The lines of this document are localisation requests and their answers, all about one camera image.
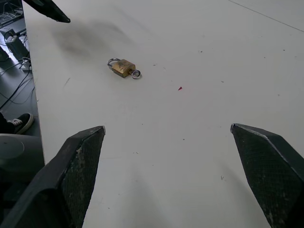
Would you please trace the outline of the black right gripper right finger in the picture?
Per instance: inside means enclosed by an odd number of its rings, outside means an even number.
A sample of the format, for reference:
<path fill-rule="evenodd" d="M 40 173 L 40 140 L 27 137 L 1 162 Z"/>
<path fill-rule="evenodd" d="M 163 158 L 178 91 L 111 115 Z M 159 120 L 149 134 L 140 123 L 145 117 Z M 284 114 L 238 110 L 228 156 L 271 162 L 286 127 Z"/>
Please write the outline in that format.
<path fill-rule="evenodd" d="M 271 228 L 304 228 L 304 158 L 280 135 L 234 123 L 247 182 Z"/>

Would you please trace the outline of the person's leg in black trousers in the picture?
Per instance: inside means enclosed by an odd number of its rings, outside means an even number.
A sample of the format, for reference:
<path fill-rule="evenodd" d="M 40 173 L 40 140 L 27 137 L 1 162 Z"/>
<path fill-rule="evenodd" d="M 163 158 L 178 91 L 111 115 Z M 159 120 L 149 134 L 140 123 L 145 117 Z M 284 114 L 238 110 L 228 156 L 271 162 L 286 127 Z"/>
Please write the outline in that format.
<path fill-rule="evenodd" d="M 11 122 L 8 122 L 3 114 L 0 112 L 0 133 L 4 134 L 14 134 L 15 132 L 15 125 Z"/>

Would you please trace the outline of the white power strip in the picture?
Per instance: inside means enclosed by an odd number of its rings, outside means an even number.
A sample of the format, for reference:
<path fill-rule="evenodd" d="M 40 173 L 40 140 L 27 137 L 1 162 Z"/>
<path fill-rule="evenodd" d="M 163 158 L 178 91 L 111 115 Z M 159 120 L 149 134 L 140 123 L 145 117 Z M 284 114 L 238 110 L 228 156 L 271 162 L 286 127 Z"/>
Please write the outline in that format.
<path fill-rule="evenodd" d="M 19 70 L 23 72 L 29 72 L 32 70 L 31 59 L 29 57 L 23 57 Z"/>

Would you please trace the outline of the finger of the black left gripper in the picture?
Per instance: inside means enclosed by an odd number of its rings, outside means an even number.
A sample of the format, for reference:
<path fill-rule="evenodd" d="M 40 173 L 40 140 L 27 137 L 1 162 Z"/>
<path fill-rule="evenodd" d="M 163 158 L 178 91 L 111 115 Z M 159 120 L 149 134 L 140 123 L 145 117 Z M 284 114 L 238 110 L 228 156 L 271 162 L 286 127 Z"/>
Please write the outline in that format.
<path fill-rule="evenodd" d="M 68 16 L 52 0 L 23 0 L 38 13 L 57 22 L 70 23 Z"/>

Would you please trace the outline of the brass padlock with steel shackle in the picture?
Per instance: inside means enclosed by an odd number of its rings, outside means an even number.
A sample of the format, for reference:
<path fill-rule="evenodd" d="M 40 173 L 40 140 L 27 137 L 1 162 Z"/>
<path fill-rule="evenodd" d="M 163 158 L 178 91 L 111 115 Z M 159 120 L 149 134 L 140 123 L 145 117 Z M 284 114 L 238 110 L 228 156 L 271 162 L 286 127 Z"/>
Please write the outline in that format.
<path fill-rule="evenodd" d="M 136 70 L 135 64 L 125 59 L 111 58 L 108 60 L 107 65 L 115 74 L 122 78 L 131 75 Z"/>

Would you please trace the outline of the black sneaker with white sole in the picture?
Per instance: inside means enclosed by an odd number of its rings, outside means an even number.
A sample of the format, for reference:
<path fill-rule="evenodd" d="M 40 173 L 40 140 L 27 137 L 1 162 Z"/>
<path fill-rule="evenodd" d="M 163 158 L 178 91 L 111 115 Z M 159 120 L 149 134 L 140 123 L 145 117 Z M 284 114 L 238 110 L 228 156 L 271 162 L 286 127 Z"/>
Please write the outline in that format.
<path fill-rule="evenodd" d="M 14 125 L 14 134 L 23 134 L 25 133 L 33 124 L 34 117 L 30 113 L 25 113 L 19 116 L 18 118 L 8 120 L 8 123 Z"/>

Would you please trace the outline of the grey box device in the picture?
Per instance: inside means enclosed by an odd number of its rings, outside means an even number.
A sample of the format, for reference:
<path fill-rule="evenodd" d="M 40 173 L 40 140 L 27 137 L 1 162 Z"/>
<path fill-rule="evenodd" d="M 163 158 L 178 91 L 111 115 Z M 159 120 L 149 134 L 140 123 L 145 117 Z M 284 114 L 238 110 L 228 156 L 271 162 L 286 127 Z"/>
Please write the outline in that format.
<path fill-rule="evenodd" d="M 17 36 L 10 36 L 5 40 L 5 44 L 16 59 L 27 57 L 28 50 Z"/>

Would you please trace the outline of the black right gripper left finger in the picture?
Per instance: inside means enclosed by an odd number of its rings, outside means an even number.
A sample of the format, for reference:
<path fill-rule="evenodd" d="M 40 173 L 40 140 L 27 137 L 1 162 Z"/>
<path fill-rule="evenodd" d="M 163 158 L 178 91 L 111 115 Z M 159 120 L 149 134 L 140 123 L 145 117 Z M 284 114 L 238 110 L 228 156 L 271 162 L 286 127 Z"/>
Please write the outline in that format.
<path fill-rule="evenodd" d="M 104 136 L 104 126 L 70 136 L 25 180 L 0 168 L 0 228 L 82 228 Z"/>

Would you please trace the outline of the grey rounded housing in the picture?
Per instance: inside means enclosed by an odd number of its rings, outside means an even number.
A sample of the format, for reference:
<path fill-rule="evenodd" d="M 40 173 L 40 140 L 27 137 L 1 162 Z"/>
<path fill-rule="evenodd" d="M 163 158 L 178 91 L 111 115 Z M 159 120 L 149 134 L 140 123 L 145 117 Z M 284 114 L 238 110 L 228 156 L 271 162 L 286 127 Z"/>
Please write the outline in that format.
<path fill-rule="evenodd" d="M 0 180 L 30 182 L 44 166 L 41 138 L 0 134 Z"/>

